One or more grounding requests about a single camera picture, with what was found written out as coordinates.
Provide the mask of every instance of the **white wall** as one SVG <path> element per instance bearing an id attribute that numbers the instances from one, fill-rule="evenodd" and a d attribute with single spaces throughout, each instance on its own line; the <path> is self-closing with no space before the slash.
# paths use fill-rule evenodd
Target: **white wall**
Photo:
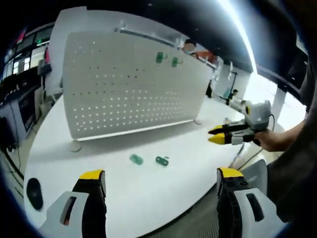
<path id="1" fill-rule="evenodd" d="M 175 41 L 187 37 L 178 31 L 158 22 L 115 11 L 89 10 L 86 7 L 75 7 L 60 12 L 55 22 L 50 44 L 52 72 L 46 77 L 47 94 L 60 91 L 59 83 L 62 77 L 62 67 L 66 39 L 71 32 L 79 31 L 113 31 L 117 27 L 156 36 L 161 39 Z"/>
<path id="2" fill-rule="evenodd" d="M 229 66 L 224 64 L 222 67 L 222 70 L 220 72 L 219 75 L 219 80 L 217 82 L 216 88 L 214 90 L 214 94 L 218 95 L 218 96 L 223 96 L 223 94 L 226 92 L 227 88 L 232 86 L 233 83 L 233 79 L 234 79 L 234 75 L 231 76 L 230 80 L 227 79 L 228 77 L 228 71 L 229 71 Z M 233 67 L 233 71 L 232 72 L 236 72 L 237 77 L 233 86 L 233 89 L 237 89 L 238 90 L 238 97 L 239 98 L 243 98 L 244 94 L 246 92 L 247 89 L 247 85 L 249 83 L 250 80 L 250 73 L 245 72 L 243 70 L 240 70 L 236 67 Z"/>

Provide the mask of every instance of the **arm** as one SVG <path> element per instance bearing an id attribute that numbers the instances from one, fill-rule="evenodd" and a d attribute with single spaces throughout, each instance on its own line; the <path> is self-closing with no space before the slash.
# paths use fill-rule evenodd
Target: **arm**
<path id="1" fill-rule="evenodd" d="M 297 138 L 304 124 L 305 120 L 283 133 L 276 133 L 270 130 L 258 132 L 255 134 L 255 139 L 258 139 L 261 147 L 269 152 L 285 151 Z"/>

